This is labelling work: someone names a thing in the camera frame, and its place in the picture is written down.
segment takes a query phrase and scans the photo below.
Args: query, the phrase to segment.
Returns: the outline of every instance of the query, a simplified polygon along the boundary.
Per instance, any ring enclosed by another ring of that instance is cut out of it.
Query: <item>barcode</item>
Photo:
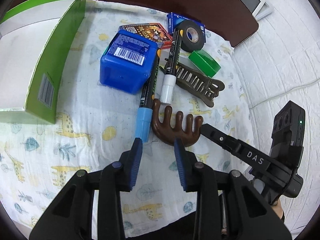
[[[134,27],[126,27],[126,30],[131,33],[137,33],[136,29]]]
[[[54,87],[45,74],[42,76],[38,100],[48,108],[52,108],[52,100],[54,95]]]
[[[113,55],[120,57],[120,58],[123,58],[123,59],[126,59],[126,60],[129,60],[129,61],[134,62],[136,64],[139,64],[141,66],[144,61],[144,56],[142,56],[136,52],[133,52],[131,50],[123,49],[120,47],[118,47],[116,49],[116,51]]]

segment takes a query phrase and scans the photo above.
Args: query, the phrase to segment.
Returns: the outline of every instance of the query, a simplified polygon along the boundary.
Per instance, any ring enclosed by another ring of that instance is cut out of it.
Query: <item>blue plastic bottle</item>
[[[158,45],[120,30],[100,59],[100,83],[136,94],[149,78]]]

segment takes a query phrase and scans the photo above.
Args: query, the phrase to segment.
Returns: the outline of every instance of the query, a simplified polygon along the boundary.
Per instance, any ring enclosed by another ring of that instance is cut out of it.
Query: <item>marker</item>
[[[175,28],[173,32],[173,41],[169,52],[167,68],[163,79],[160,101],[164,104],[171,104],[173,88],[176,84],[176,71],[181,48],[183,30]]]
[[[150,77],[142,87],[140,105],[137,113],[135,137],[141,138],[143,143],[147,142],[149,138],[150,123],[152,118],[152,102],[155,97],[160,54],[161,49],[158,49],[155,60],[153,61]]]

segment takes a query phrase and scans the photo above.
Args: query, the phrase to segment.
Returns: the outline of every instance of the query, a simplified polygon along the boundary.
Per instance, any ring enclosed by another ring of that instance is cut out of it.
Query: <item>white marker cap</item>
[[[171,104],[173,88],[176,84],[177,77],[175,75],[164,75],[160,101],[164,104]]]

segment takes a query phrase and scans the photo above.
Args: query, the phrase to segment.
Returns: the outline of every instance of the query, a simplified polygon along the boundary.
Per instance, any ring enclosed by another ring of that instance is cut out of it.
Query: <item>silver bolt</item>
[[[240,171],[237,171],[237,170],[233,170],[233,171],[231,171],[231,174],[232,174],[232,176],[234,176],[234,177],[240,177],[240,175],[241,175],[241,173],[240,173]]]
[[[79,170],[79,171],[77,171],[77,176],[78,177],[82,177],[82,176],[84,176],[85,175],[85,170]]]
[[[197,162],[197,163],[195,163],[195,167],[198,169],[202,169],[204,167],[204,164],[201,162]]]
[[[112,163],[112,167],[114,167],[115,169],[119,169],[121,167],[121,162],[114,162]]]

